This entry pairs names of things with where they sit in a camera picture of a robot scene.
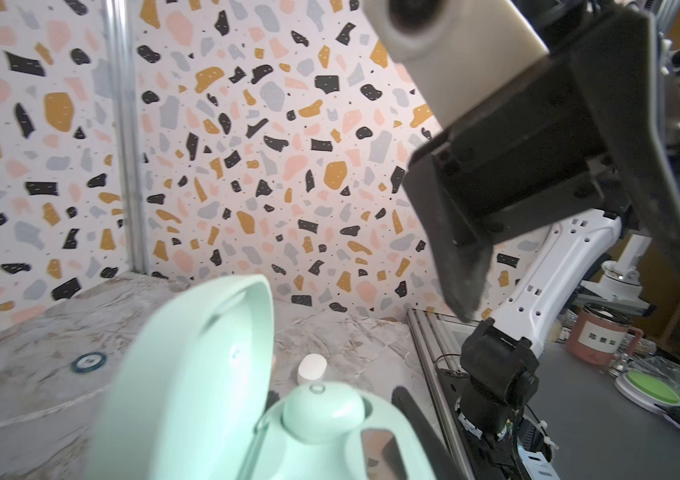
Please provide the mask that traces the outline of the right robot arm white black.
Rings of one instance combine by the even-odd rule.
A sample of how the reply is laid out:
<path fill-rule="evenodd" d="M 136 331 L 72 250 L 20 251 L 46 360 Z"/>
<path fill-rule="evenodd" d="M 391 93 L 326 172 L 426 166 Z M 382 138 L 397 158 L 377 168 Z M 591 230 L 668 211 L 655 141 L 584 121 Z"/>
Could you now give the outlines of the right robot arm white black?
<path fill-rule="evenodd" d="M 479 307 L 494 247 L 541 227 L 525 278 L 464 342 L 473 470 L 527 479 L 524 410 L 553 323 L 626 226 L 680 273 L 680 86 L 647 10 L 613 1 L 394 1 L 390 53 L 442 131 L 405 191 L 447 305 Z"/>

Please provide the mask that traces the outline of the mint green earbud case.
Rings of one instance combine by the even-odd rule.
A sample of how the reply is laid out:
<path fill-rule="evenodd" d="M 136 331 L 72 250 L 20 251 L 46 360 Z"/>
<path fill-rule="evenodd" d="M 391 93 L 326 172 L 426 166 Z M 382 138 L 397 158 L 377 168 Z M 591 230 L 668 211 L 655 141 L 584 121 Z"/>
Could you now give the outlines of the mint green earbud case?
<path fill-rule="evenodd" d="M 88 479 L 366 479 L 393 458 L 403 479 L 435 477 L 403 413 L 353 387 L 362 426 L 306 444 L 268 403 L 275 316 L 268 280 L 233 275 L 197 285 L 145 324 L 109 387 Z"/>

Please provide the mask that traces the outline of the mint earbud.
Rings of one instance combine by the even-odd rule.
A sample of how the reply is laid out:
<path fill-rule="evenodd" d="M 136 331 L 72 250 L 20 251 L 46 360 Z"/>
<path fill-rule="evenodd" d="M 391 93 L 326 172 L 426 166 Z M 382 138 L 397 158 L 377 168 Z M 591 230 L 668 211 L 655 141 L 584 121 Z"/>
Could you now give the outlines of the mint earbud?
<path fill-rule="evenodd" d="M 339 382 L 298 386 L 284 401 L 282 424 L 306 444 L 322 444 L 359 429 L 366 419 L 362 396 Z"/>

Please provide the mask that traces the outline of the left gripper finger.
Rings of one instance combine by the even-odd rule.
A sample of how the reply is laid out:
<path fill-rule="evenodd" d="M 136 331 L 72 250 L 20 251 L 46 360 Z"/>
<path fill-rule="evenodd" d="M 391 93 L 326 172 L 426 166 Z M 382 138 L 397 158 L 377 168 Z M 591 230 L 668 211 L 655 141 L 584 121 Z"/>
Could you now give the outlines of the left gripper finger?
<path fill-rule="evenodd" d="M 429 464 L 438 480 L 464 480 L 450 452 L 429 424 L 411 393 L 397 386 L 392 393 L 392 403 L 403 413 L 412 426 Z"/>

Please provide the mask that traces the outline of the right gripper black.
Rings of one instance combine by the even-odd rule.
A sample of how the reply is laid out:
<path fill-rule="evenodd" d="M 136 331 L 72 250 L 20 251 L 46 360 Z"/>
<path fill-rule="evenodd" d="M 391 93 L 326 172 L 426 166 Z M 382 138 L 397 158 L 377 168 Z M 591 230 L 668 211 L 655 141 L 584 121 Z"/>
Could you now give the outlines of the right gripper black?
<path fill-rule="evenodd" d="M 610 5 L 570 51 L 544 60 L 416 150 L 404 190 L 442 295 L 471 321 L 493 246 L 593 210 L 616 216 L 616 181 L 680 276 L 680 92 L 655 17 Z"/>

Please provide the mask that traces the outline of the white earbud charging case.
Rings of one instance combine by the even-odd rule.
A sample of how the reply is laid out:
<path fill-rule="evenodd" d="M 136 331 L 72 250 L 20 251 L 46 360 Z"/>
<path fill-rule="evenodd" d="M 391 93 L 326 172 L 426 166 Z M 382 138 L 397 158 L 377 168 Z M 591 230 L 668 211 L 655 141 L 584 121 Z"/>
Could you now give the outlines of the white earbud charging case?
<path fill-rule="evenodd" d="M 306 355 L 300 362 L 297 370 L 297 381 L 300 385 L 322 381 L 328 368 L 327 359 L 311 353 Z"/>

